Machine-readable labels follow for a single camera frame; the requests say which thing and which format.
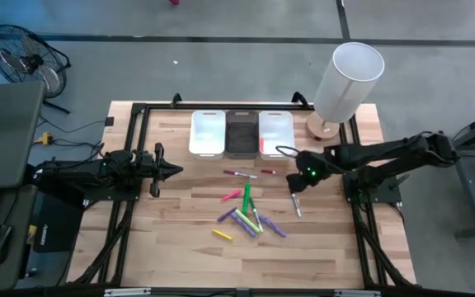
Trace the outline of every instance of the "gray concrete floor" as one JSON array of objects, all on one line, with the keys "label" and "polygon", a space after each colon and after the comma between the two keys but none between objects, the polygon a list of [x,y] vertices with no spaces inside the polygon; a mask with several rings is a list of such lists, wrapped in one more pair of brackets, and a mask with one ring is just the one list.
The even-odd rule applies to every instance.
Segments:
[{"label": "gray concrete floor", "polygon": [[[475,40],[475,1],[345,0],[355,38]],[[0,0],[0,23],[36,33],[246,37],[341,37],[334,0]],[[112,100],[288,101],[313,98],[335,45],[50,42],[73,63],[54,102],[69,116],[43,115],[65,129],[104,119]],[[455,134],[475,120],[475,47],[379,46],[386,70],[367,102],[379,109],[384,138],[422,130]],[[103,127],[73,134],[97,142]],[[31,163],[80,159],[87,148],[33,148]],[[475,225],[455,169],[425,167],[401,185],[416,277],[428,288],[475,292],[475,238],[454,231]],[[46,285],[58,277],[56,255],[35,258]]]}]

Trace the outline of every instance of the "electric fan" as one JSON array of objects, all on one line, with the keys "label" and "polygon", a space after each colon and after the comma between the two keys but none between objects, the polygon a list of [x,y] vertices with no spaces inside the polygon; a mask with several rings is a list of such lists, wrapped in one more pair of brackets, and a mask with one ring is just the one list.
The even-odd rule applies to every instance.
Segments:
[{"label": "electric fan", "polygon": [[[65,65],[57,54],[66,59]],[[43,81],[46,85],[45,98],[53,98],[65,89],[65,69],[69,67],[71,64],[65,54],[32,31],[20,26],[0,25],[0,73],[9,82]],[[44,104],[69,113],[45,100]]]}]

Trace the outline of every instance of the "wooden lamp base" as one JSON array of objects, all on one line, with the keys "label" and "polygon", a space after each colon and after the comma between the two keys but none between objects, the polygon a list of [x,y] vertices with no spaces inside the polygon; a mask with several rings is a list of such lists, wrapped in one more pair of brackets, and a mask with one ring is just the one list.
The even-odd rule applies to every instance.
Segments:
[{"label": "wooden lamp base", "polygon": [[322,141],[335,137],[340,129],[340,124],[322,120],[315,111],[307,118],[305,128],[309,136]]}]

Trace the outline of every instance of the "red marker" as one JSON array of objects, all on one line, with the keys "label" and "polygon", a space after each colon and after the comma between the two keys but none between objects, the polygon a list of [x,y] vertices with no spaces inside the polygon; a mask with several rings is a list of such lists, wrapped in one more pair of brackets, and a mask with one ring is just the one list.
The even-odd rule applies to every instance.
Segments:
[{"label": "red marker", "polygon": [[237,175],[237,176],[240,176],[240,177],[257,178],[257,176],[253,176],[253,175],[245,174],[245,173],[233,172],[233,171],[230,171],[230,170],[223,170],[223,172],[227,173],[227,174]]}]

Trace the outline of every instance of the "purple marker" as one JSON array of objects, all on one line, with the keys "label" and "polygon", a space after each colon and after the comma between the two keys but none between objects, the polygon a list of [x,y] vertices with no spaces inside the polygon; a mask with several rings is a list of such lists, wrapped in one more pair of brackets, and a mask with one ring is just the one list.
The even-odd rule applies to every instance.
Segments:
[{"label": "purple marker", "polygon": [[270,219],[267,219],[263,214],[260,214],[260,221],[265,223],[267,226],[269,226],[271,229],[274,230],[278,235],[281,237],[287,236],[287,233],[284,232],[284,230],[280,229],[280,227],[276,226],[274,223],[270,221]]},{"label": "purple marker", "polygon": [[236,223],[238,223],[243,229],[245,229],[245,231],[247,231],[247,233],[250,236],[252,237],[256,236],[256,232],[254,232],[252,228],[248,227],[247,223],[243,222],[243,220],[240,217],[238,217],[236,213],[231,213],[230,216],[232,217],[232,219],[236,221]]},{"label": "purple marker", "polygon": [[238,209],[237,207],[234,207],[228,213],[225,213],[225,214],[221,215],[218,219],[218,222],[220,222],[220,223],[223,222],[231,213],[233,213],[237,209]]}]

